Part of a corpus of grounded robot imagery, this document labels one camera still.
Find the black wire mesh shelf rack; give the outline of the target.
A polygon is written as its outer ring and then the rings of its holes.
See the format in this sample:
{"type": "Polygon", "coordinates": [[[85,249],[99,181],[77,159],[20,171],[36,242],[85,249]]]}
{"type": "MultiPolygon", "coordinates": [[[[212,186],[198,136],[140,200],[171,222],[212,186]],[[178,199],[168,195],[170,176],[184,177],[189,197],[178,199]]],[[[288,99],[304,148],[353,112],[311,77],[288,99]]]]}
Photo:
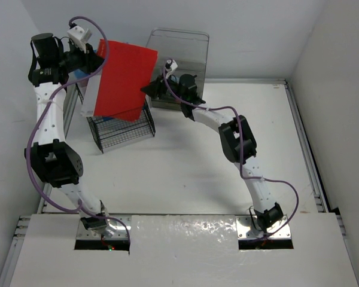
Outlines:
{"type": "Polygon", "coordinates": [[[86,120],[94,143],[101,152],[116,145],[156,135],[156,127],[147,101],[141,108],[125,111],[116,116],[87,117],[86,120]]]}

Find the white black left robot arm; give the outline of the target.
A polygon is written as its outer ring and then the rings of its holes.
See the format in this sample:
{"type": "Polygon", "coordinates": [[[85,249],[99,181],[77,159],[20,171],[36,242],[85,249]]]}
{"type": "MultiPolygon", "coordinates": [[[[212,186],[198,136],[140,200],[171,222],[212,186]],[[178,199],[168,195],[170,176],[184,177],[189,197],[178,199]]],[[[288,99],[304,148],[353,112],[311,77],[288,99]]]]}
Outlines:
{"type": "Polygon", "coordinates": [[[52,33],[33,36],[30,45],[28,79],[36,95],[37,122],[25,148],[27,169],[31,178],[39,177],[70,199],[86,230],[104,233],[109,226],[105,206],[80,181],[83,162],[66,143],[63,119],[69,73],[79,69],[90,75],[103,67],[104,60],[90,44],[80,49],[70,41],[69,51],[64,51],[52,33]]]}

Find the blue folder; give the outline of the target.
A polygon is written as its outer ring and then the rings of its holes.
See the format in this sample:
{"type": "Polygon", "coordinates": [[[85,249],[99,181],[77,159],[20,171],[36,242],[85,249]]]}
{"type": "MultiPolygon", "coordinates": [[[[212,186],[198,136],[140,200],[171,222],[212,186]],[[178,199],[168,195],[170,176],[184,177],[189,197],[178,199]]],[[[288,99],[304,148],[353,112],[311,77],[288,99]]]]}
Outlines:
{"type": "Polygon", "coordinates": [[[77,69],[69,74],[69,82],[76,84],[80,88],[86,88],[89,83],[89,74],[77,69]]]}

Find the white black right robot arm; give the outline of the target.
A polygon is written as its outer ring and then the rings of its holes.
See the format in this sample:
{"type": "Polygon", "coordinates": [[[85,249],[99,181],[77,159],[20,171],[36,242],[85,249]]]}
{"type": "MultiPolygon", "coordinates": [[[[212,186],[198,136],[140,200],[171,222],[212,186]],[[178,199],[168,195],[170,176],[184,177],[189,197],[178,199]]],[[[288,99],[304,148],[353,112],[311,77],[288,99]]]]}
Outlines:
{"type": "Polygon", "coordinates": [[[279,203],[272,197],[256,159],[257,142],[248,120],[231,106],[210,108],[198,96],[194,76],[173,81],[158,76],[141,91],[151,99],[170,94],[179,101],[182,114],[197,123],[204,124],[218,133],[225,158],[238,168],[252,198],[255,223],[258,231],[267,233],[284,214],[279,203]]]}

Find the red folder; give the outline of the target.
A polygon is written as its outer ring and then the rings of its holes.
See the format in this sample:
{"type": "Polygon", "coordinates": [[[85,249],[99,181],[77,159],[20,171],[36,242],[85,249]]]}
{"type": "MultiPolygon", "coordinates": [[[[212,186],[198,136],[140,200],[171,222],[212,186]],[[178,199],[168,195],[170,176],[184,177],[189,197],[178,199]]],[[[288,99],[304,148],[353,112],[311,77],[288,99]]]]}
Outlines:
{"type": "Polygon", "coordinates": [[[83,117],[110,117],[136,121],[158,52],[149,48],[109,41],[109,57],[101,72],[88,81],[80,114],[83,117]]]}

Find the clear plastic drawer organizer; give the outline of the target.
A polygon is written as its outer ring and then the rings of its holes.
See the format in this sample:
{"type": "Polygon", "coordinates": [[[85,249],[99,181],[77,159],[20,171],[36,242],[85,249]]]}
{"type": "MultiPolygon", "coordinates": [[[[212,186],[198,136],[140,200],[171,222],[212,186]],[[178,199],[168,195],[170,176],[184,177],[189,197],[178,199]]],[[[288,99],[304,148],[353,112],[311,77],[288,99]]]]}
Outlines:
{"type": "Polygon", "coordinates": [[[205,32],[168,28],[152,30],[146,47],[156,50],[158,56],[151,80],[154,81],[162,73],[162,67],[168,59],[174,59],[178,67],[171,80],[178,83],[184,74],[194,76],[197,95],[202,97],[208,46],[209,35],[205,32]]]}

